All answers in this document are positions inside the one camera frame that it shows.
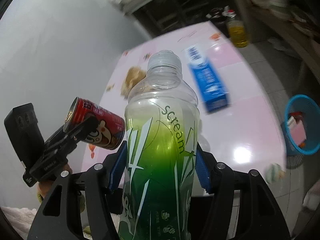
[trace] blue rim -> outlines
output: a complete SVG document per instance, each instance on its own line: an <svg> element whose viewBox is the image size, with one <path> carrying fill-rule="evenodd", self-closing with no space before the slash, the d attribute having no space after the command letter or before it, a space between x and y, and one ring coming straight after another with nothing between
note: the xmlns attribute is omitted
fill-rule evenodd
<svg viewBox="0 0 320 240"><path fill-rule="evenodd" d="M295 142L293 141L293 139L291 137L291 134L290 134L290 131L289 131L289 127L287 126L287 118L288 118L288 115L289 115L289 108L291 107L292 102L294 100L296 100L297 98L305 98L305 99L309 100L312 103L312 105L317 109L319 115L320 115L320 108L317 105L317 103L315 101L313 101L313 99L311 99L310 97L307 97L306 95L295 95L294 97L292 97L289 100L289 102L287 104L287 108L285 110L285 115L284 115L284 117L286 119L284 121L285 131L287 133L287 137L289 138L291 144L294 146L294 148L298 152L300 152L302 154L305 154L305 155L311 155L311 154L316 153L320 149L320 142L318 143L318 145L313 150L305 151L305 150L301 149L300 147L298 147L298 145L295 144Z"/></svg>

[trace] bottle of yellow oil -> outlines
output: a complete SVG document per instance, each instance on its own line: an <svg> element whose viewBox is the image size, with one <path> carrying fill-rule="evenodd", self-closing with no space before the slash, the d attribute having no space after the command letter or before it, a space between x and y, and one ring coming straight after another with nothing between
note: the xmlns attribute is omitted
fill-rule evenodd
<svg viewBox="0 0 320 240"><path fill-rule="evenodd" d="M229 10L227 16L227 27L232 43L238 48L247 46L248 39L245 33L243 22L237 17L234 10Z"/></svg>

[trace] yellow liquid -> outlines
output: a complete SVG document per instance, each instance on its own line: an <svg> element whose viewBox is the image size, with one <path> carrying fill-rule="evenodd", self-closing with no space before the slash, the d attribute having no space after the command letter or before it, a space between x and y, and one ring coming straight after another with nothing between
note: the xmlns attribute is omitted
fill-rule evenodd
<svg viewBox="0 0 320 240"><path fill-rule="evenodd" d="M228 28L232 43L238 47L243 48L248 45L247 35L243 26L233 26Z"/></svg>

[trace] metal screw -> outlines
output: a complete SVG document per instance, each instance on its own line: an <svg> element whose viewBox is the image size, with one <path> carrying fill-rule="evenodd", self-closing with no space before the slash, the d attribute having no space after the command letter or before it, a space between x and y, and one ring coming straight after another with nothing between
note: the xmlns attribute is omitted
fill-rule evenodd
<svg viewBox="0 0 320 240"><path fill-rule="evenodd" d="M69 175L69 171L63 171L63 172L61 172L60 175L61 175L61 177L66 177Z"/></svg>
<svg viewBox="0 0 320 240"><path fill-rule="evenodd" d="M94 169L95 170L101 170L103 168L103 165L101 163L97 163L95 166L94 166Z"/></svg>
<svg viewBox="0 0 320 240"><path fill-rule="evenodd" d="M255 176L255 177L259 175L259 172L257 170L251 170L250 173L252 176Z"/></svg>
<svg viewBox="0 0 320 240"><path fill-rule="evenodd" d="M223 170L226 167L226 165L224 163L217 163L216 166L220 170Z"/></svg>

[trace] blue gripper pad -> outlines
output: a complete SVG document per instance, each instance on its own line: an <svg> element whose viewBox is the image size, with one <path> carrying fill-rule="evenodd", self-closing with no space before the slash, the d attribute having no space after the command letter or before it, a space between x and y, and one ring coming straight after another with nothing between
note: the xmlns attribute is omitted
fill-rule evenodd
<svg viewBox="0 0 320 240"><path fill-rule="evenodd" d="M119 156L113 165L110 176L109 176L109 190L112 192L116 190L119 187L122 174L124 172L124 168L126 166L127 162L127 155L128 155L128 147L127 147L127 142L123 141L121 146L119 147L118 151Z"/></svg>
<svg viewBox="0 0 320 240"><path fill-rule="evenodd" d="M210 194L212 190L210 182L210 171L201 155L202 150L199 147L200 146L198 145L196 153L196 173L198 175L201 187Z"/></svg>

